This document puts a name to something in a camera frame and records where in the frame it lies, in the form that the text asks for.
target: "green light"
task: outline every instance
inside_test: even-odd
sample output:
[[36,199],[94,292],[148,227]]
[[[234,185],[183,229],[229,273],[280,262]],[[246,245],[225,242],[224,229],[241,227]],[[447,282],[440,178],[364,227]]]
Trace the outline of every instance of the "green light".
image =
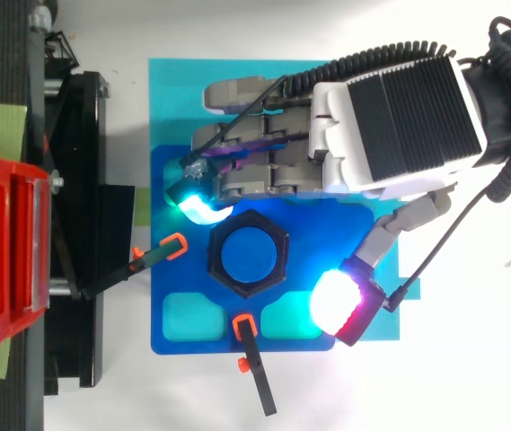
[[215,211],[203,202],[198,195],[191,195],[177,206],[185,216],[195,224],[213,224],[225,220],[233,207]]

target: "black hexagonal ring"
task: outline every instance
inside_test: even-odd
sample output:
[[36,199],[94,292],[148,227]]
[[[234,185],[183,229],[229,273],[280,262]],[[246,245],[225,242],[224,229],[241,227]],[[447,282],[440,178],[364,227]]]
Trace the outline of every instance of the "black hexagonal ring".
[[[269,274],[259,281],[242,283],[231,277],[222,261],[222,249],[225,241],[233,232],[244,227],[254,227],[265,232],[275,243],[277,259]],[[207,271],[209,275],[224,286],[232,289],[243,298],[249,298],[286,279],[286,264],[289,251],[289,234],[277,226],[259,211],[250,209],[227,218],[211,229],[207,247]]]

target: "blue round cap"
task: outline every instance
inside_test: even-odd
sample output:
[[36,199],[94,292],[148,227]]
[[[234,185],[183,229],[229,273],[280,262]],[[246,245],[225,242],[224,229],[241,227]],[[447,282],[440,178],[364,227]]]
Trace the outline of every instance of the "blue round cap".
[[273,239],[256,227],[231,233],[221,249],[223,268],[240,283],[255,283],[270,274],[277,262]]

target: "blue tray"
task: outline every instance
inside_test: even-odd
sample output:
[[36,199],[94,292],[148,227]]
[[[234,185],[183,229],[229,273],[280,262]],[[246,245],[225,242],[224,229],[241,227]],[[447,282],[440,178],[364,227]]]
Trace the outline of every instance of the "blue tray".
[[[152,348],[158,354],[239,352],[231,319],[250,312],[260,329],[261,351],[325,350],[334,338],[314,326],[308,311],[311,289],[321,273],[336,268],[368,232],[374,218],[397,202],[350,198],[295,203],[281,199],[242,201],[233,214],[256,209],[289,232],[287,279],[268,291],[243,299],[207,273],[210,226],[190,222],[164,198],[163,191],[180,176],[177,160],[189,151],[196,128],[225,117],[206,112],[202,93],[214,81],[236,76],[274,77],[316,66],[317,62],[150,60],[150,127],[152,173],[152,244],[173,232],[189,241],[189,251],[152,270]],[[392,291],[398,277],[394,247],[375,272]],[[418,285],[409,299],[418,299]],[[398,339],[399,312],[379,312],[367,339]]]

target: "black metal frame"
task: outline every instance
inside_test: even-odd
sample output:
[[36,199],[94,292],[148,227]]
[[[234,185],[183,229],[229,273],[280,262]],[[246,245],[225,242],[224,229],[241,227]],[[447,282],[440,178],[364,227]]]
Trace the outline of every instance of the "black metal frame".
[[53,198],[51,276],[71,294],[52,296],[45,316],[46,395],[57,394],[59,377],[80,387],[101,379],[103,295],[80,291],[129,261],[135,188],[103,184],[105,84],[95,72],[68,75],[46,98],[50,163],[64,180]]

